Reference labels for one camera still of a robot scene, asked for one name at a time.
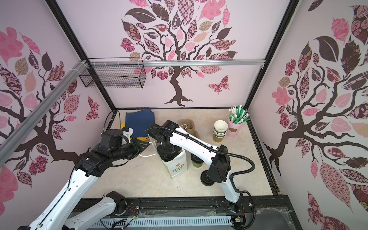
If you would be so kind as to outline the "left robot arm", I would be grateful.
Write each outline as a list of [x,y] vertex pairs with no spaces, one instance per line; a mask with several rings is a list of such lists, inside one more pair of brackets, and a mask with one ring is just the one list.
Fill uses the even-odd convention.
[[101,142],[83,155],[71,176],[49,206],[28,226],[21,230],[87,230],[100,219],[117,214],[124,215],[129,209],[126,198],[116,191],[108,193],[97,204],[71,217],[71,213],[89,190],[119,160],[132,160],[143,153],[149,142],[131,139],[129,132],[110,129],[103,132]]

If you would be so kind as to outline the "black cup lid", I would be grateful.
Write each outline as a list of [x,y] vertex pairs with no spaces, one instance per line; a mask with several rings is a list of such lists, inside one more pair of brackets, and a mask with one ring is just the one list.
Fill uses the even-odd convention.
[[191,161],[195,164],[203,164],[203,161],[194,154],[191,154]]

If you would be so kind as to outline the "green paper coffee cup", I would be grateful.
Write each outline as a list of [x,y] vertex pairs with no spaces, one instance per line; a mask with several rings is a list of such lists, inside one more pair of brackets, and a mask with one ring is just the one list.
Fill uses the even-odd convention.
[[192,162],[192,165],[195,167],[195,168],[200,168],[203,163],[197,163],[197,162]]

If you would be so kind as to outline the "white illustrated paper bag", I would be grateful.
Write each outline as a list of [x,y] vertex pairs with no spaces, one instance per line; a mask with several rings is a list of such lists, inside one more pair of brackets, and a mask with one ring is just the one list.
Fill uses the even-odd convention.
[[[174,135],[174,132],[172,130],[175,130],[177,127],[178,125],[173,125],[170,123],[168,124],[168,127],[159,126],[153,123],[146,129],[148,138],[150,139],[150,142],[152,143],[153,148],[157,154],[158,142],[170,142],[170,138]],[[162,161],[162,163],[164,164],[170,177],[174,179],[187,171],[186,151],[182,148],[182,151],[175,159],[171,161]]]

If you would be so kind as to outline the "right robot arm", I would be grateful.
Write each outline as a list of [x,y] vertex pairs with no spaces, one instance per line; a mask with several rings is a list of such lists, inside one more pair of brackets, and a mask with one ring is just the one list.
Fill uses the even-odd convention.
[[[237,212],[242,207],[240,197],[247,191],[239,190],[233,178],[252,172],[255,169],[255,163],[252,160],[239,154],[229,153],[224,145],[218,147],[208,144],[170,120],[167,120],[162,126],[153,123],[146,129],[146,132],[149,137],[159,143],[157,151],[160,156],[166,157],[173,154],[175,149],[184,149],[207,164],[209,169],[206,176],[211,181],[220,184],[229,210]],[[231,157],[246,161],[250,168],[231,172]]]

